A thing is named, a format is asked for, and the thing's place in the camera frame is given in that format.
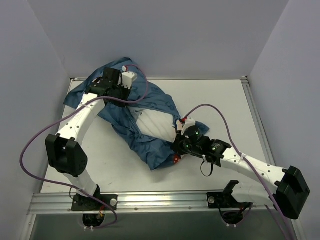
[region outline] silver bolt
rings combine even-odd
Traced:
[[[208,203],[214,204],[214,203],[215,203],[215,198],[214,198],[213,196],[210,196],[210,197],[208,198]]]
[[[112,199],[110,200],[110,205],[111,205],[112,207],[114,207],[115,205],[117,205],[117,203],[118,203],[118,201],[117,201],[116,199],[114,199],[114,198],[112,198]]]

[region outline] white panel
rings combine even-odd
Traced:
[[[120,57],[149,77],[248,75],[288,0],[29,0],[67,72]]]
[[[310,187],[308,240],[320,236],[319,13],[318,0],[290,0],[249,78],[275,162],[301,169]]]
[[[151,82],[172,96],[182,115],[203,103],[217,106],[225,115],[238,148],[256,159],[266,161],[240,80]],[[64,115],[73,111],[70,107],[66,107]],[[228,142],[224,122],[213,109],[200,108],[191,117],[210,127],[210,132],[207,134],[209,137]],[[130,150],[127,143],[116,134],[111,124],[100,117],[97,117],[89,128],[82,147],[88,156],[87,170],[103,192],[221,190],[230,180],[255,184],[255,181],[235,171],[219,167],[214,168],[211,177],[204,177],[200,172],[202,159],[192,156],[186,156],[174,166],[150,171],[138,155]],[[209,171],[209,165],[203,166],[205,174]],[[68,182],[61,173],[51,167],[48,168],[46,177]],[[68,187],[44,183],[41,192],[67,193],[68,191]]]
[[[27,141],[62,114],[70,80],[40,23],[25,0],[0,1],[0,232],[19,239],[40,182],[19,165]],[[45,173],[44,137],[26,153],[27,168]]]

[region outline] white tabletop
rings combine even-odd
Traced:
[[[240,80],[155,80],[165,93],[172,96],[181,115],[200,104],[212,104],[224,114],[237,147],[245,154],[266,162],[258,133]],[[73,82],[71,89],[81,82]],[[66,106],[63,116],[72,108]],[[207,136],[230,142],[223,120],[212,108],[202,107],[192,118],[210,127]],[[200,172],[202,159],[186,156],[177,164],[150,171],[149,167],[131,151],[111,125],[97,117],[82,144],[88,156],[87,170],[102,192],[157,192],[221,190],[230,180],[254,183],[237,172],[215,166],[210,177]],[[204,165],[203,172],[209,173]],[[47,179],[66,182],[61,173],[48,167]],[[68,187],[45,182],[42,193],[67,193]]]

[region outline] blue garment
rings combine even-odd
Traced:
[[[111,62],[95,70],[82,84],[69,92],[64,100],[64,104],[77,108],[81,102],[85,89],[97,77],[101,77],[105,67],[122,70],[122,66],[135,64],[130,58],[122,58]],[[129,66],[128,70],[137,73],[137,79],[132,84],[132,89],[128,101],[140,99],[146,90],[146,80],[143,74],[134,66]],[[173,125],[181,117],[172,97],[165,94],[158,86],[149,82],[146,97],[138,102],[131,104],[131,107],[156,110],[173,116]],[[135,151],[142,161],[148,164],[151,170],[159,167],[167,167],[174,164],[175,152],[170,149],[171,142],[144,135],[140,132],[136,120],[127,107],[121,108],[113,104],[107,104],[98,114],[99,117],[112,124],[113,129]],[[203,123],[196,123],[201,133],[205,134],[209,128]]]

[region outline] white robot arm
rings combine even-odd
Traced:
[[[285,169],[273,166],[251,156],[239,155],[234,147],[221,140],[203,136],[196,122],[183,117],[177,122],[176,139],[172,149],[180,155],[191,154],[221,168],[231,169],[261,184],[257,174],[263,179],[273,194],[284,216],[297,219],[310,194],[310,189],[299,169],[290,166]],[[253,165],[257,174],[244,160]],[[237,203],[273,205],[269,194],[262,185],[242,184],[232,180],[222,192],[225,199],[232,198]]]
[[[127,100],[132,83],[137,74],[131,71],[121,73],[113,68],[105,68],[103,76],[95,79],[86,89],[78,108],[85,108],[77,113],[69,122],[59,130],[56,135],[49,134],[45,140],[49,164],[58,172],[65,175],[72,185],[85,191],[89,195],[99,194],[98,186],[92,181],[86,170],[88,158],[82,150],[82,141],[93,123],[95,117],[105,108],[108,102],[119,107],[126,105],[117,101],[99,99],[89,105],[86,103],[97,97],[114,97]]]
[[[88,158],[81,148],[81,144],[93,120],[108,102],[118,107],[125,107],[126,104],[105,99],[87,103],[102,96],[127,100],[132,83],[136,78],[137,75],[130,71],[121,73],[113,68],[105,68],[103,76],[94,80],[86,89],[78,106],[80,108],[85,105],[85,108],[76,114],[56,135],[49,134],[45,140],[50,166],[64,174],[74,186],[98,199],[103,197],[100,194],[99,186],[92,181],[86,170]],[[202,135],[195,123],[190,117],[183,117],[177,121],[176,138],[171,146],[172,150],[179,155],[191,154],[211,163],[212,166],[231,169],[258,183],[260,182],[252,168],[244,161],[243,154],[238,155],[237,151],[226,142]],[[265,181],[283,214],[290,219],[297,219],[310,194],[300,170],[293,166],[284,169],[250,156],[245,157]],[[92,201],[80,191],[77,191],[76,197],[77,202]],[[237,180],[231,181],[226,186],[222,197],[231,198],[236,203],[273,204],[262,185],[245,185]],[[106,199],[104,202],[111,204],[110,199]]]

